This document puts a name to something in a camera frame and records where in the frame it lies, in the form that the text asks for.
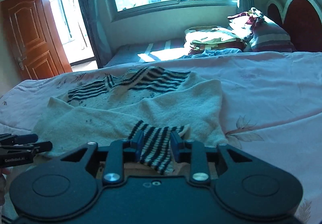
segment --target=window frame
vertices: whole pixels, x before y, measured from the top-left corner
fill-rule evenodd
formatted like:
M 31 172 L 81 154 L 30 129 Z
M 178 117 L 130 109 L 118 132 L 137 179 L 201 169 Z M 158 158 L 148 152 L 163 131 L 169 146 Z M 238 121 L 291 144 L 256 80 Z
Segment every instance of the window frame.
M 188 8 L 188 7 L 204 7 L 204 6 L 235 6 L 237 7 L 238 0 L 168 0 L 146 4 L 142 6 L 117 10 L 115 0 L 107 0 L 109 11 L 112 17 L 112 22 L 121 19 L 134 17 L 150 12 L 163 11 L 168 9 Z

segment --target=door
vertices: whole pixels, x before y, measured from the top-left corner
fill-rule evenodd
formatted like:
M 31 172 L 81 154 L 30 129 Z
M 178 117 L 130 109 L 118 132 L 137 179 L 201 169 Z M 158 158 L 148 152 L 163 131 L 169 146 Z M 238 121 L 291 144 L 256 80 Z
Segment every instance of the door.
M 9 48 L 24 80 L 72 72 L 46 0 L 5 0 L 1 9 Z

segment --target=headboard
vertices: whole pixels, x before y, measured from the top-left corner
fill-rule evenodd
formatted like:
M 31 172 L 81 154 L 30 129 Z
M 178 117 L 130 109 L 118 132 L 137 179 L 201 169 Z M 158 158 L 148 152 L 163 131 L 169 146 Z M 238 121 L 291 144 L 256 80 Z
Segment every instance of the headboard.
M 322 11 L 314 0 L 267 3 L 267 17 L 290 35 L 297 51 L 322 52 Z

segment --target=door panel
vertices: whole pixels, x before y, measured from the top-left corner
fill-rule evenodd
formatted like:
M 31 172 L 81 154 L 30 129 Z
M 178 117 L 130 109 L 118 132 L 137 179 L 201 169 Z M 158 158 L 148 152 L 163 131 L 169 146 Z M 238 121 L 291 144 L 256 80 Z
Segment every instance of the door panel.
M 71 72 L 65 53 L 58 56 L 41 0 L 5 0 L 1 9 L 9 46 L 20 62 L 23 79 L 45 79 Z

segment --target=folded blanket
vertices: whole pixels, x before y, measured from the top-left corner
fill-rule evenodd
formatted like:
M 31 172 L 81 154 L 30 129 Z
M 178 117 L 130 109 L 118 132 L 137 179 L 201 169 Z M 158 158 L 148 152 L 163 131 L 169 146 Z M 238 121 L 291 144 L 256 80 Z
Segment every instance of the folded blanket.
M 33 133 L 53 142 L 47 156 L 56 157 L 88 141 L 105 146 L 142 130 L 140 163 L 164 174 L 172 171 L 171 131 L 206 146 L 227 143 L 219 124 L 221 102 L 219 80 L 159 67 L 128 70 L 50 98 Z

